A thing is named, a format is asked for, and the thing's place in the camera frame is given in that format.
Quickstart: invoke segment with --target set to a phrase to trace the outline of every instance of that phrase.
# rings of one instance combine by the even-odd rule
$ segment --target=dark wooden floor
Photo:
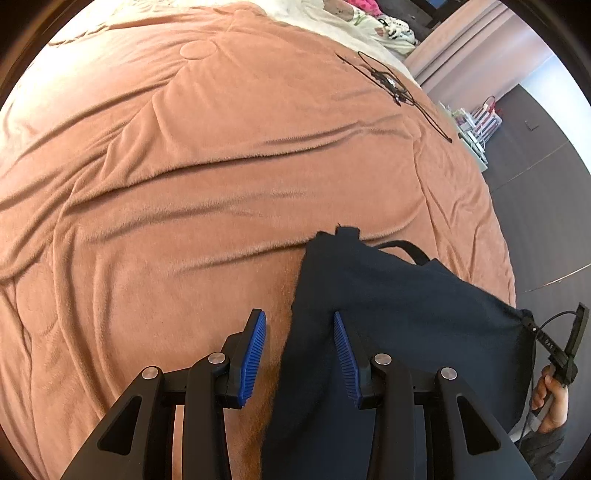
[[[521,87],[499,102],[503,125],[486,146],[484,177],[509,248],[517,306],[538,323],[578,302],[591,307],[591,175],[545,110]],[[572,316],[546,327],[564,346]],[[577,354],[560,475],[591,432],[591,331]],[[547,364],[538,349],[537,372]]]

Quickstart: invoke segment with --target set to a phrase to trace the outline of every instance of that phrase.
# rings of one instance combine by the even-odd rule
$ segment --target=dark blue cloth
[[[357,410],[346,395],[335,311],[354,322],[369,353],[427,372],[453,367],[505,430],[521,417],[533,337],[519,310],[438,260],[407,263],[365,245],[356,229],[320,232],[306,247],[292,305],[262,448],[264,480],[366,476],[375,413]]]

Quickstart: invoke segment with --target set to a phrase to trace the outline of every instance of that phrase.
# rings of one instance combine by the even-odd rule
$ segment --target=black cable
[[[532,405],[532,402],[533,402],[533,399],[534,399],[535,350],[536,350],[536,346],[537,346],[537,342],[538,342],[538,335],[540,334],[540,332],[544,329],[544,327],[546,325],[548,325],[550,322],[552,322],[552,320],[556,320],[558,317],[562,317],[562,315],[568,315],[569,313],[571,313],[573,315],[577,315],[577,312],[575,312],[574,310],[565,310],[563,312],[557,313],[553,317],[550,317],[548,320],[546,320],[542,324],[542,326],[535,331],[535,335],[534,335],[534,346],[532,347],[532,350],[531,350],[530,403],[529,403],[529,406],[528,406],[527,414],[525,415],[525,423],[523,424],[523,428],[521,429],[521,435],[519,436],[519,440],[517,440],[517,448],[519,450],[521,450],[521,441],[523,440],[523,437],[524,437],[524,434],[525,434],[525,429],[527,428],[527,426],[528,426],[528,424],[530,422],[530,415],[532,415],[532,413],[531,413],[531,405]]]
[[[359,67],[357,67],[356,65],[354,65],[353,63],[351,63],[349,60],[341,57],[338,53],[336,53],[335,55],[338,58],[340,58],[342,61],[344,61],[347,65],[352,66],[361,75],[363,75],[368,80],[370,80],[371,82],[373,82],[374,84],[376,84],[382,90],[385,90],[386,92],[388,92],[390,94],[390,96],[392,97],[392,99],[394,100],[394,102],[396,102],[396,104],[398,106],[400,106],[402,103],[405,103],[406,105],[411,105],[411,106],[416,107],[417,110],[423,114],[423,117],[425,117],[425,119],[427,120],[427,122],[429,123],[429,125],[431,125],[431,127],[433,127],[433,129],[439,135],[441,135],[449,143],[453,143],[453,140],[445,133],[445,131],[443,130],[443,128],[441,128],[439,126],[439,124],[431,116],[431,114],[429,112],[427,112],[427,110],[425,109],[425,107],[423,105],[421,105],[420,103],[418,103],[414,99],[413,94],[408,91],[408,89],[403,84],[403,82],[400,80],[400,78],[398,77],[398,75],[396,75],[396,73],[394,73],[394,71],[388,65],[386,65],[385,63],[383,63],[383,62],[381,62],[381,61],[373,58],[370,55],[367,55],[366,53],[363,53],[362,51],[357,52],[357,55],[359,56],[359,58],[361,59],[361,61],[363,63],[365,63],[365,66],[366,66],[366,68],[368,69],[368,71],[370,73],[370,76],[368,76],[368,75],[366,75],[363,72],[363,70],[361,70]],[[367,59],[371,59],[374,62],[378,63],[379,65],[381,65],[382,67],[384,67],[386,69],[386,71],[382,71],[382,70],[378,70],[378,69],[374,68],[374,66],[371,65],[367,61],[366,58]]]

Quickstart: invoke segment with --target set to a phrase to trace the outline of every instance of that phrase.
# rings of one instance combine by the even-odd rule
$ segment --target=wall
[[[550,114],[591,171],[591,105],[558,57],[552,55],[521,86]]]

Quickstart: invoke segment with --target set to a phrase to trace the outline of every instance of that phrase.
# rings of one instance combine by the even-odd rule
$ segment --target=fleece blanket
[[[60,477],[143,367],[192,365],[253,307],[267,342],[226,429],[234,478],[257,478],[319,230],[410,240],[514,303],[470,154],[336,53],[358,62],[232,4],[126,18],[31,65],[0,123],[0,423],[37,479]]]

